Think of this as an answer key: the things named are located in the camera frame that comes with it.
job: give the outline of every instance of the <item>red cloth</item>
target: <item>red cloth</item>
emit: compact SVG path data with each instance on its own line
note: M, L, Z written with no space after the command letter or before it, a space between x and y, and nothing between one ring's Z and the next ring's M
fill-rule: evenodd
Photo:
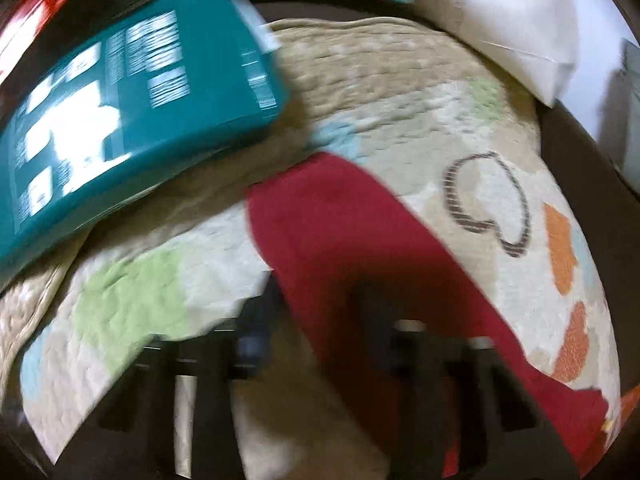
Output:
M388 287L431 333L489 336L580 462L607 403L573 391L525 359L507 323L441 243L373 177L326 153L249 194L251 229L322 371L358 423L386 452L398 434L398 384L375 369L358 330L351 287Z

